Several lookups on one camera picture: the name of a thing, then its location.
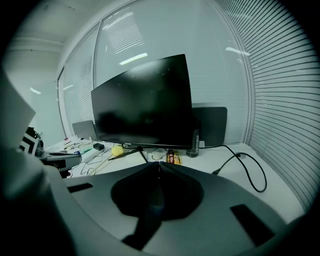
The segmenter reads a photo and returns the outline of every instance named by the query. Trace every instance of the desk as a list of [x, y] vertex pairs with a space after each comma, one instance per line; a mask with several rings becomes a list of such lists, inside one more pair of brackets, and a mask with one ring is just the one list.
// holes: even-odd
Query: desk
[[[74, 141], [78, 142], [77, 140], [78, 139], [73, 138], [71, 143], [73, 143]], [[84, 139], [81, 140], [81, 142], [83, 142], [83, 144], [86, 144], [90, 141]], [[104, 144], [107, 150], [114, 146], [114, 143], [99, 143]], [[63, 143], [60, 143], [49, 148], [48, 150], [63, 150], [62, 147]], [[263, 161], [257, 155], [257, 153], [250, 146], [240, 143], [230, 145], [229, 147], [235, 153], [244, 152], [251, 155], [260, 163], [267, 179], [266, 191], [264, 191], [263, 193], [258, 193], [252, 188], [243, 166], [238, 162], [236, 158], [230, 160], [223, 167], [223, 169], [219, 173], [219, 176], [237, 183], [238, 185], [240, 185], [256, 197], [258, 197], [260, 200], [268, 204], [283, 218], [283, 220], [286, 223], [293, 221], [294, 219], [298, 218], [299, 216], [302, 216], [305, 213], [298, 199], [291, 191], [291, 189], [287, 186], [287, 184], [265, 161]], [[146, 148], [143, 151], [143, 154], [150, 162], [154, 162], [154, 160], [151, 158], [152, 152], [154, 150], [155, 149], [153, 148]], [[225, 147], [200, 149], [199, 156], [195, 158], [188, 157], [186, 155], [185, 150], [180, 150], [180, 152], [182, 155], [183, 166], [190, 167], [205, 173], [212, 173], [213, 171], [217, 170], [223, 165], [223, 163], [227, 159], [229, 159], [232, 156], [230, 151]], [[90, 165], [85, 165], [84, 163], [81, 163], [79, 166], [75, 167], [72, 170], [72, 179], [81, 176], [86, 176], [89, 168], [96, 168], [96, 172], [93, 169], [89, 170], [89, 175], [100, 175], [105, 173], [116, 172], [122, 169], [130, 168], [145, 163], [145, 160], [139, 153], [134, 153], [112, 161], [108, 161], [108, 158], [110, 157], [111, 150], [105, 152], [102, 156], [97, 156], [90, 162]], [[264, 187], [265, 183], [260, 168], [249, 157], [245, 157], [241, 160], [247, 167], [253, 184], [257, 187], [257, 189], [261, 190]]]

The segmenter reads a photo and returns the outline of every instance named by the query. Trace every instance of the black monitor screen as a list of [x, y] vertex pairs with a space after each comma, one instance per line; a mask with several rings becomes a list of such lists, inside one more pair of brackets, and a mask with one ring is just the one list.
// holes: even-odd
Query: black monitor screen
[[136, 66], [91, 92], [101, 141], [189, 148], [192, 104], [184, 54]]

